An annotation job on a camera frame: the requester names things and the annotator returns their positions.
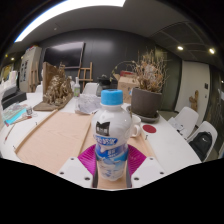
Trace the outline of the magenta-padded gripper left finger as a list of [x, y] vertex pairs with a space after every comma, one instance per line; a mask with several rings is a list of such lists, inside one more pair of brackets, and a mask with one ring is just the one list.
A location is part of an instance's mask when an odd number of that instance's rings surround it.
[[98, 171], [95, 146], [88, 147], [78, 157], [70, 157], [56, 175], [84, 188], [96, 188]]

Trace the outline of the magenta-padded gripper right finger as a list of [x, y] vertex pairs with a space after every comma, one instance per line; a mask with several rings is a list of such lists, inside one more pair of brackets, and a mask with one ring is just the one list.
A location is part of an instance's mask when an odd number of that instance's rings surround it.
[[126, 168], [128, 188], [140, 188], [165, 176], [166, 172], [155, 157], [147, 157], [129, 145]]

